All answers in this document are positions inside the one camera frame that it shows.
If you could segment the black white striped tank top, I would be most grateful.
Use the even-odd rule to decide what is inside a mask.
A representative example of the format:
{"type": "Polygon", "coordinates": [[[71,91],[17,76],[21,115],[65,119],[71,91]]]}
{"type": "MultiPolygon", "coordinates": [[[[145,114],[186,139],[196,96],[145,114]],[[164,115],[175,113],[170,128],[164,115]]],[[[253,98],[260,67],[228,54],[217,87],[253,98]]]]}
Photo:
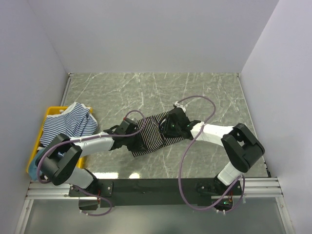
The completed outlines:
{"type": "Polygon", "coordinates": [[[163,147],[178,143],[183,141],[183,137],[165,137],[161,131],[159,130],[159,123],[162,122],[169,112],[164,112],[156,115],[151,115],[146,117],[146,124],[143,130],[139,133],[141,136],[143,143],[146,146],[146,150],[139,152],[132,152],[133,157],[142,156],[145,154],[152,153],[161,149],[163,147]]]}

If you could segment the blue white striped tank top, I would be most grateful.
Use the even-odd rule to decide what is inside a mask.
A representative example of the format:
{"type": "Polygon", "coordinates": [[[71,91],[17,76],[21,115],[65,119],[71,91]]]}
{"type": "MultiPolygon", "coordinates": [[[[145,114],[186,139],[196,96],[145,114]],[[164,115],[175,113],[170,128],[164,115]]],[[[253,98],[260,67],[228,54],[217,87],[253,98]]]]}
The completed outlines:
{"type": "Polygon", "coordinates": [[[90,109],[82,103],[74,102],[62,113],[46,117],[40,143],[46,147],[58,134],[68,137],[90,136],[97,127],[98,122],[90,109]]]}

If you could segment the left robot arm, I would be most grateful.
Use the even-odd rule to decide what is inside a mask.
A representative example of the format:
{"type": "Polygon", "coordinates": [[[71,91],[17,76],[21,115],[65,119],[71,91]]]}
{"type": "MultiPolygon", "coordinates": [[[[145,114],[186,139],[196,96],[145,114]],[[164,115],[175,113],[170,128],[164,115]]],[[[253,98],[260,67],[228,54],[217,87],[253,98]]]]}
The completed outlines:
{"type": "Polygon", "coordinates": [[[122,146],[129,149],[141,143],[138,138],[143,130],[133,120],[125,117],[120,125],[104,130],[99,134],[81,137],[57,135],[36,160],[37,178],[41,183],[63,183],[80,187],[87,196],[94,195],[98,189],[97,178],[88,170],[76,167],[79,159],[102,151],[111,151],[122,146]]]}

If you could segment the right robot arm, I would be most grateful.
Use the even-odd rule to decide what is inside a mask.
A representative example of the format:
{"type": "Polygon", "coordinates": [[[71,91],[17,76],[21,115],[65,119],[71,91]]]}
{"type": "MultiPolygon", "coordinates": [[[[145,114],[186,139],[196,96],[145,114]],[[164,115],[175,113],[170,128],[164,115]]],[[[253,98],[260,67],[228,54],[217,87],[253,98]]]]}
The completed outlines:
{"type": "Polygon", "coordinates": [[[219,126],[200,120],[190,121],[183,108],[175,107],[159,123],[166,138],[182,137],[222,146],[229,162],[215,177],[214,190],[224,195],[236,178],[246,173],[265,153],[256,136],[243,123],[219,126]]]}

